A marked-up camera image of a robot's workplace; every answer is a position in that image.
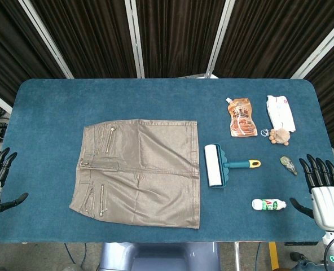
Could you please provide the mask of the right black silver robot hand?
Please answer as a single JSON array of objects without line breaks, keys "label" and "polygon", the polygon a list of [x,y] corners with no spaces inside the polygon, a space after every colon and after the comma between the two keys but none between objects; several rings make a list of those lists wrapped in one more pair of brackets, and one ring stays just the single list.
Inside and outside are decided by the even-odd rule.
[{"label": "right black silver robot hand", "polygon": [[307,154],[299,159],[303,167],[312,208],[304,207],[295,198],[290,202],[296,210],[315,220],[324,231],[334,231],[334,165],[330,160]]}]

